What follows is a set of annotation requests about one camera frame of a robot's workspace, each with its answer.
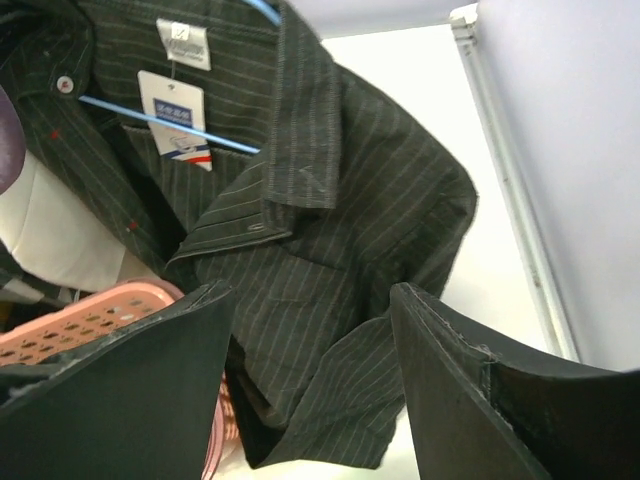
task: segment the dark green shirt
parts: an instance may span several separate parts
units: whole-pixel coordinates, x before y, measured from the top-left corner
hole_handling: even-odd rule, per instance
[[[280,27],[240,0],[9,3],[26,11],[0,81],[30,150],[183,289],[235,287],[227,371],[251,465],[377,467],[404,405],[389,289],[442,292],[476,205],[464,169],[284,2]],[[204,89],[208,132],[260,153],[212,145],[207,172],[77,100],[141,110],[137,73],[172,71],[157,18],[207,28],[211,71],[175,78]]]

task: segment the plastic hanger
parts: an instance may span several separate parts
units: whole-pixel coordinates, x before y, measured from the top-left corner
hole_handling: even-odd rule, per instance
[[[259,10],[267,19],[271,21],[276,27],[280,26],[281,19],[278,12],[269,5],[265,0],[242,0],[243,2],[251,5],[256,10]],[[200,130],[194,130],[193,128],[185,127],[183,125],[178,125],[176,123],[168,122],[161,118],[154,117],[153,115],[147,115],[146,113],[141,113],[136,110],[131,110],[130,108],[121,107],[119,105],[115,105],[113,103],[105,102],[104,100],[99,100],[97,98],[93,98],[87,95],[82,95],[79,98],[80,101],[84,103],[88,103],[90,105],[94,105],[96,107],[104,108],[106,110],[111,110],[112,112],[119,113],[121,115],[125,115],[127,117],[135,118],[138,120],[143,120],[147,122],[157,123],[159,125],[164,125],[165,127],[175,128],[176,130],[180,130],[185,133],[190,133],[192,135],[196,135],[198,137],[206,138],[210,142],[217,143],[218,145],[223,145],[225,147],[234,148],[241,152],[245,153],[258,153],[260,151],[259,148],[245,145],[244,143],[234,142],[233,140],[226,139],[224,137],[219,137],[218,135],[212,135],[207,132],[203,132]]]

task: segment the red stripe on tag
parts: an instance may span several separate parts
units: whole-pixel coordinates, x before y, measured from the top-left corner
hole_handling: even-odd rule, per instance
[[[206,157],[189,158],[189,159],[185,160],[185,162],[187,162],[187,163],[207,163],[207,162],[211,162],[211,155],[207,155]]]

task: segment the striped shirt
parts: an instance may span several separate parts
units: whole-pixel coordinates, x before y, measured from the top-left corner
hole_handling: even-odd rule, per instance
[[[475,211],[464,169],[285,2],[279,27],[240,0],[21,4],[30,33],[0,81],[29,149],[165,278],[235,287],[227,376],[249,463],[377,467],[404,405],[389,290],[442,292]],[[157,18],[205,27],[211,70],[167,61]],[[140,70],[202,88],[207,131],[259,153],[212,144],[208,172],[77,100],[140,111]]]

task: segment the shirt button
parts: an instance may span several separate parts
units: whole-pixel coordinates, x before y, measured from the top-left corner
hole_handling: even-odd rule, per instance
[[[73,92],[73,80],[71,80],[71,77],[67,77],[66,75],[58,78],[56,86],[58,87],[58,91],[60,91],[60,93]]]

